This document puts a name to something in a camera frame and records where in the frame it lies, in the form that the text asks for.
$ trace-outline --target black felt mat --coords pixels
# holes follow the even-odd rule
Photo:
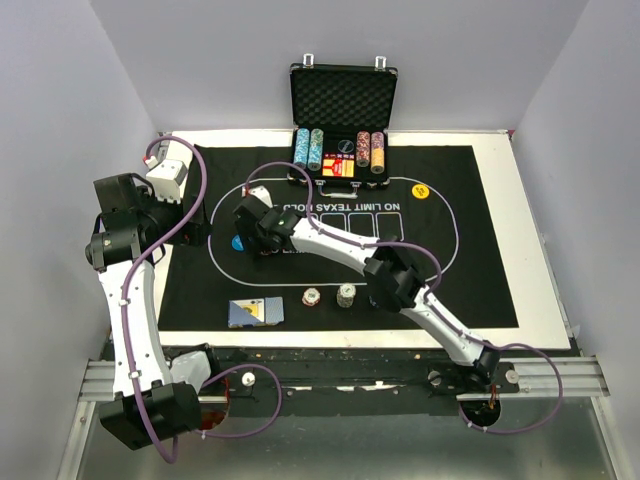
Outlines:
[[[337,306],[337,286],[319,286],[322,300],[315,307],[301,303],[307,284],[362,282],[362,277],[346,267],[299,253],[253,260],[232,248],[235,236],[232,212],[240,201],[239,186],[255,167],[289,158],[289,148],[199,147],[199,150],[208,168],[209,215],[215,208],[210,246],[218,267],[212,262],[209,246],[174,248],[159,320],[161,330],[227,330],[229,300],[275,296],[284,299],[285,322],[256,331],[416,328],[401,315],[372,307],[365,286],[358,287],[350,309]],[[449,208],[435,191],[425,199],[416,198],[411,191],[417,181],[431,186],[451,206],[459,232],[457,255],[436,292],[438,298],[471,328],[517,327],[472,147],[392,147],[389,160],[390,176],[394,178],[387,190],[361,191],[357,200],[329,199],[316,194],[315,213],[334,226],[347,223],[359,234],[372,234],[371,225],[377,219],[380,235],[404,233],[405,241],[430,249],[446,267],[456,250]],[[195,192],[200,183],[197,162],[191,165],[187,193]],[[263,184],[270,190],[274,203],[302,208],[306,190],[282,181],[285,170],[275,167],[266,171],[262,178],[272,180]],[[416,258],[426,272],[433,273],[428,260]],[[282,286],[294,284],[305,286]]]

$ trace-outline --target gray wall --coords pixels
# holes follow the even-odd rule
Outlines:
[[[578,341],[640,473],[640,4],[591,0],[518,127],[516,157]]]
[[[395,129],[513,128],[586,0],[92,0],[162,129],[290,127],[287,67],[400,69]]]
[[[86,0],[3,2],[0,45],[0,478],[50,479],[108,328],[92,181],[154,129]]]

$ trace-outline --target case handle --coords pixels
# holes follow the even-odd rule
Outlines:
[[[374,64],[377,71],[384,71],[387,68],[387,57],[378,56]]]
[[[316,182],[316,185],[318,185],[318,193],[323,196],[323,197],[329,197],[329,198],[347,198],[350,200],[354,200],[356,198],[358,198],[358,188],[360,187],[361,183],[358,182],[353,182],[351,184],[351,188],[353,189],[351,191],[351,193],[326,193],[324,191],[324,182],[323,181],[319,181]]]
[[[304,68],[313,68],[313,53],[305,53],[302,56],[302,66]]]

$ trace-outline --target robotic arm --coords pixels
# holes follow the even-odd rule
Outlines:
[[[140,383],[143,402],[160,440],[200,427],[198,391],[217,374],[219,365],[208,345],[166,359],[160,344],[153,304],[154,264],[144,261],[129,289],[129,332],[136,371],[131,374],[122,325],[121,286],[133,261],[176,225],[189,205],[180,201],[186,168],[175,160],[155,166],[146,179],[124,174],[94,182],[102,213],[98,215],[86,256],[98,272],[109,305],[115,351],[114,400],[99,408],[102,425],[131,449],[152,443],[134,398],[132,378]],[[144,185],[136,186],[134,179]],[[194,199],[185,199],[184,203]],[[425,286],[425,278],[406,249],[379,246],[379,239],[354,235],[312,223],[294,210],[273,207],[264,187],[252,189],[236,208],[236,228],[245,250],[259,254],[280,248],[313,253],[362,274],[374,301],[420,325],[459,365],[470,391],[484,391],[492,381],[499,351],[449,312]],[[204,206],[169,243],[203,245],[210,233]],[[358,246],[327,235],[332,233]]]
[[[440,343],[451,360],[466,369],[470,389],[491,384],[500,353],[471,338],[482,337],[468,329],[425,286],[425,277],[406,249],[367,247],[380,242],[323,223],[311,223],[295,210],[273,207],[264,187],[250,190],[235,210],[236,227],[247,252],[293,248],[341,263],[366,279],[373,300],[381,308],[409,317]],[[351,243],[337,240],[338,236]]]
[[[99,416],[102,425],[132,450],[152,441],[140,418],[127,365],[121,289],[133,261],[169,232],[190,208],[180,201],[180,186],[185,178],[182,162],[165,160],[146,179],[123,174],[94,182],[102,212],[85,253],[98,272],[107,297],[116,364],[114,400],[100,405]],[[137,186],[134,180],[143,185]],[[208,234],[202,206],[170,243],[198,246],[204,244]],[[135,271],[129,288],[129,332],[144,404],[154,430],[164,440],[200,427],[198,391],[206,379],[219,372],[219,366],[208,345],[165,358],[153,303],[153,282],[153,261],[145,260]]]

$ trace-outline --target poker chip case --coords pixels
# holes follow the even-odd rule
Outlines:
[[[290,68],[294,133],[291,162],[300,129],[323,131],[322,168],[305,171],[323,196],[355,198],[359,188],[385,188],[389,184],[391,159],[388,155],[387,128],[393,107],[398,71],[386,67],[384,57],[374,66],[315,65],[313,55]],[[371,165],[355,162],[358,132],[384,135],[384,163],[381,173]],[[290,182],[304,185],[300,172],[291,168]],[[327,192],[327,187],[340,187]]]

